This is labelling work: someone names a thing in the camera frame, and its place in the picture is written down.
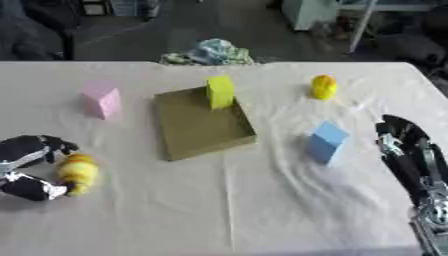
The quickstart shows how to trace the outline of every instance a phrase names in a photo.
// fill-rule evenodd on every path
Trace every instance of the square tray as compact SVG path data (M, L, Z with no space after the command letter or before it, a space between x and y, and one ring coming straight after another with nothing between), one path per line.
M206 87L155 96L168 160L180 160L255 142L256 133L235 99L211 110Z

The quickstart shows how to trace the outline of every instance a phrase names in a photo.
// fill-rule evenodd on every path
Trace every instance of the pink cube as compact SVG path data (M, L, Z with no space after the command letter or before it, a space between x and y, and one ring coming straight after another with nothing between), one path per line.
M86 88L82 94L86 111L101 119L108 119L121 108L120 94L115 87L96 84Z

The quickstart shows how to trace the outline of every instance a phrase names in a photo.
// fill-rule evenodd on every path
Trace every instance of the robotic hand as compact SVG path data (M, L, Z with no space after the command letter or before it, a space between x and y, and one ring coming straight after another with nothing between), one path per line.
M31 175L15 172L47 160L61 151L69 155L78 146L52 136L19 136L0 142L0 191L33 201L52 200L70 192L73 184L53 185Z
M414 204L410 225L424 255L448 255L448 167L442 151L417 125L391 115L376 125L383 162Z

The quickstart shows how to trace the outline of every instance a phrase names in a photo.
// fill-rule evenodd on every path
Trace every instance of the blue cube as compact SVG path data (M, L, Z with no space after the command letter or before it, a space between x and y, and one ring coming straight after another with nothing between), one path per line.
M319 163L328 164L347 137L348 133L325 121L311 135L307 151Z

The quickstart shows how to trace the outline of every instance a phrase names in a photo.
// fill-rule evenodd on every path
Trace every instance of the yellow cube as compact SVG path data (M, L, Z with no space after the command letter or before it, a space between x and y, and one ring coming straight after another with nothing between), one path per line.
M235 87L229 76L214 76L207 81L207 96L212 109L232 106L235 98Z

